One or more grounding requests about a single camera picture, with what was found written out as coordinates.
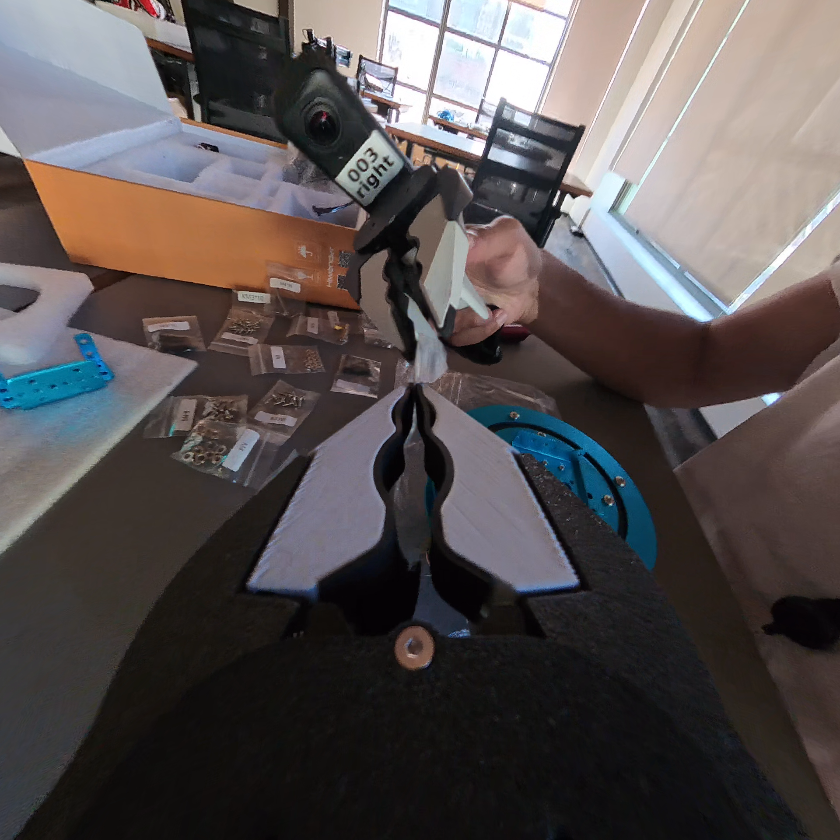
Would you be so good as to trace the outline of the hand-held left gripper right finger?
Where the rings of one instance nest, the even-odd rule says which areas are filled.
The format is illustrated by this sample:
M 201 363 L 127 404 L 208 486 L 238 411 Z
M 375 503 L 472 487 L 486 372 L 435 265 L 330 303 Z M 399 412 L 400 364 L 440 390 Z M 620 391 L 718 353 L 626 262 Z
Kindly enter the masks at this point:
M 513 448 L 427 385 L 415 387 L 434 488 L 429 568 L 438 594 L 554 594 L 581 588 Z

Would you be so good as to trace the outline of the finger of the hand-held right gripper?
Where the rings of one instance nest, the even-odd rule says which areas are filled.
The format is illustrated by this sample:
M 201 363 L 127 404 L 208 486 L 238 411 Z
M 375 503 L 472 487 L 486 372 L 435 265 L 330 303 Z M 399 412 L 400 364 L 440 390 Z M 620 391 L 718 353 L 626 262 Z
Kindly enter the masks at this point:
M 409 254 L 418 271 L 407 305 L 415 338 L 437 335 L 450 309 L 457 309 L 465 279 L 469 238 L 461 221 L 442 206 L 425 206 L 408 228 Z
M 391 285 L 386 275 L 389 252 L 371 255 L 361 266 L 360 307 L 383 339 L 402 352 L 408 361 L 417 357 L 417 327 L 423 313 L 404 290 Z

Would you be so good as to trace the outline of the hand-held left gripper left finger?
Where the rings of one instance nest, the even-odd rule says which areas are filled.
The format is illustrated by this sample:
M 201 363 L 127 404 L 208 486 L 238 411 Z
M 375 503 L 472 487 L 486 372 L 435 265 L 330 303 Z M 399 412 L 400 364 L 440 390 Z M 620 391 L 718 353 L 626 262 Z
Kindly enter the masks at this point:
M 395 388 L 316 447 L 246 587 L 253 593 L 332 594 L 410 573 L 393 489 L 405 470 L 413 394 Z

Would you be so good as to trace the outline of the teal round turntable base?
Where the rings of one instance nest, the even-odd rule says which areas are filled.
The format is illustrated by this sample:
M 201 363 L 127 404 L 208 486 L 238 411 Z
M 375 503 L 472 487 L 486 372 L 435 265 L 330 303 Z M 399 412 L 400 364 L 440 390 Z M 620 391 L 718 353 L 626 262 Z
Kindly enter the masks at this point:
M 636 484 L 594 439 L 568 423 L 524 406 L 492 405 L 467 414 L 530 455 L 614 530 L 652 571 L 658 557 L 650 510 Z

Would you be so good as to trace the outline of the pile of small parts bags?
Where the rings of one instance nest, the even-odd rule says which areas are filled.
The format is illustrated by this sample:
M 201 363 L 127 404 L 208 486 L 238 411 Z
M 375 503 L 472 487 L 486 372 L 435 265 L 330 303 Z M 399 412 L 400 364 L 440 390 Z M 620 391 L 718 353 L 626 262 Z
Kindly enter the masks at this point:
M 294 377 L 332 372 L 331 393 L 376 398 L 384 389 L 382 363 L 342 352 L 335 368 L 323 359 L 327 346 L 343 348 L 358 334 L 366 345 L 392 343 L 362 312 L 304 301 L 313 270 L 277 262 L 267 265 L 265 287 L 237 287 L 222 326 L 205 344 L 194 316 L 147 318 L 143 332 L 152 350 L 189 356 L 210 350 L 247 360 L 253 377 L 274 382 L 252 400 L 232 395 L 170 395 L 150 414 L 143 438 L 177 442 L 172 458 L 187 468 L 257 490 L 280 468 L 280 449 L 313 413 L 320 392 L 294 385 Z

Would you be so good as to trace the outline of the person's right forearm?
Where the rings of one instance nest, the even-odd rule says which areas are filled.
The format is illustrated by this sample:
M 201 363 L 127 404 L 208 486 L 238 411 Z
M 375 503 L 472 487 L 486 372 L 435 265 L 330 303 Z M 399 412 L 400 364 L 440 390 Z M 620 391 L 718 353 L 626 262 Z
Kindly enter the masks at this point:
M 592 284 L 542 251 L 531 332 L 614 392 L 700 408 L 789 391 L 838 340 L 838 262 L 752 306 L 701 322 Z

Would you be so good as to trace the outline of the person's right hand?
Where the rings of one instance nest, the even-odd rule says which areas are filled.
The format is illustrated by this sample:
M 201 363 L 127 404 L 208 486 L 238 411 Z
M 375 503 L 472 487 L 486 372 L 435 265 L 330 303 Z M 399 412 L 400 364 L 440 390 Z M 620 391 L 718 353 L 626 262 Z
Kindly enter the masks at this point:
M 539 314 L 539 275 L 543 252 L 513 217 L 501 216 L 467 229 L 466 275 L 484 302 L 487 319 L 471 309 L 458 311 L 449 344 L 478 344 L 511 323 L 529 326 Z

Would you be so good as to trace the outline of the wooden background table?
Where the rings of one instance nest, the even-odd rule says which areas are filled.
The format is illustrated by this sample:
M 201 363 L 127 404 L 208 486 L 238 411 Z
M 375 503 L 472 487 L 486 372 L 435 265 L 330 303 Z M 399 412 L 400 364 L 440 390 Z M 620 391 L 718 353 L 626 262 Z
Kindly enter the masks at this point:
M 418 146 L 426 149 L 433 157 L 446 158 L 473 169 L 477 168 L 487 145 L 486 141 L 473 140 L 465 135 L 449 133 L 421 123 L 387 124 L 385 130 L 395 142 L 406 143 L 406 155 L 409 157 L 413 154 L 412 148 Z M 548 162 L 537 161 L 522 150 L 492 151 L 490 158 L 506 165 L 515 165 L 532 174 L 550 173 Z

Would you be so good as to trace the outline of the large clear plastic bag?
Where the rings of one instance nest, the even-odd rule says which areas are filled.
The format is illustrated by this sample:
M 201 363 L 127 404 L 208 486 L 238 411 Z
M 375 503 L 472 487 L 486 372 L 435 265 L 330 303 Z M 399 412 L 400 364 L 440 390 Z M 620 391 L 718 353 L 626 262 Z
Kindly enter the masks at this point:
M 452 371 L 421 389 L 471 417 L 469 431 L 481 427 L 494 434 L 511 456 L 529 457 L 563 479 L 570 477 L 574 445 L 548 394 L 510 380 Z

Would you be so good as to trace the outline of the black office chair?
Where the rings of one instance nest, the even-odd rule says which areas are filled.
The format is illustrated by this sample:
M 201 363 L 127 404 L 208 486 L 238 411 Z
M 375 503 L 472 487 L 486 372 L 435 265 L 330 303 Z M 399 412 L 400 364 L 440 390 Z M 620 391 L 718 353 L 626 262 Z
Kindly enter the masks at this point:
M 584 125 L 526 112 L 501 99 L 470 185 L 465 224 L 510 216 L 538 247 L 545 246 L 572 193 L 563 181 L 584 134 Z
M 274 95 L 291 56 L 288 18 L 228 1 L 184 1 L 203 120 L 285 143 Z

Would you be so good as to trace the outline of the large grid window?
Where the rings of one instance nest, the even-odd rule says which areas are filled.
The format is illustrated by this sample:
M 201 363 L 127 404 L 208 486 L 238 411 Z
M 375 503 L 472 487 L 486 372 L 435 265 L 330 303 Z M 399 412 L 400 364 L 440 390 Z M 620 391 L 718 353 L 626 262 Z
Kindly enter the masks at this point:
M 385 2 L 380 60 L 397 68 L 400 117 L 441 111 L 489 124 L 501 99 L 535 112 L 548 94 L 577 2 Z

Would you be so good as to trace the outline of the orange white cardboard box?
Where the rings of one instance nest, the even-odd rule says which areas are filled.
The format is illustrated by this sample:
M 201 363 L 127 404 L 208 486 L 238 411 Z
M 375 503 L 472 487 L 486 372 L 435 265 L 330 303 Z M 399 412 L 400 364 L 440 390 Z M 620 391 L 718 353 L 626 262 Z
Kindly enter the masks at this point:
M 87 2 L 2 1 L 1 41 L 2 151 L 24 161 L 73 262 L 257 291 L 281 263 L 314 271 L 304 301 L 358 309 L 354 229 L 84 170 L 181 133 L 285 149 L 181 121 L 139 29 Z

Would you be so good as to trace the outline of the person's beige clothing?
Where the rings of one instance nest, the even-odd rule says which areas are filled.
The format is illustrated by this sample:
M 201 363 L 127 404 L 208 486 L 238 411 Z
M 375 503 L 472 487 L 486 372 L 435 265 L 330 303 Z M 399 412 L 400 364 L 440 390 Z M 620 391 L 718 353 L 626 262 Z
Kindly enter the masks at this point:
M 699 404 L 781 395 L 677 475 L 838 812 L 838 258 L 703 337 Z

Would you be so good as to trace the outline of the white foam sheet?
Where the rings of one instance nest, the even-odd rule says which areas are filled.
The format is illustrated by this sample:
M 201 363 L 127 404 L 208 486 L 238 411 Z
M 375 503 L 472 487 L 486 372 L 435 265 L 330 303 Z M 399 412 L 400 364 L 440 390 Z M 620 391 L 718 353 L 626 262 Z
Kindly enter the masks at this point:
M 45 406 L 2 410 L 1 551 L 184 381 L 197 362 L 93 333 L 114 378 Z

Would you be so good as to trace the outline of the white roller blind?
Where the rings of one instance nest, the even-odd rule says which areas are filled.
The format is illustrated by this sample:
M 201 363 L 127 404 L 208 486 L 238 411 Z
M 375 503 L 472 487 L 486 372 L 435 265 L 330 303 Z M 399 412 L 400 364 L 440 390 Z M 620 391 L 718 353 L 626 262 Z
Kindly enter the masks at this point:
M 839 2 L 691 2 L 613 170 L 625 226 L 735 312 L 839 250 Z

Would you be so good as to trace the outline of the short blue U bracket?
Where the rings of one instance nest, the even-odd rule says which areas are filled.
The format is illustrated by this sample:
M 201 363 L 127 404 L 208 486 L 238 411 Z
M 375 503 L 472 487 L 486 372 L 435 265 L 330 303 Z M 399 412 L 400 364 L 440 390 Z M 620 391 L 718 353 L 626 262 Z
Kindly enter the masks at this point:
M 30 410 L 105 388 L 114 373 L 101 357 L 94 339 L 87 332 L 79 332 L 73 340 L 79 360 L 19 373 L 8 379 L 2 376 L 1 407 Z

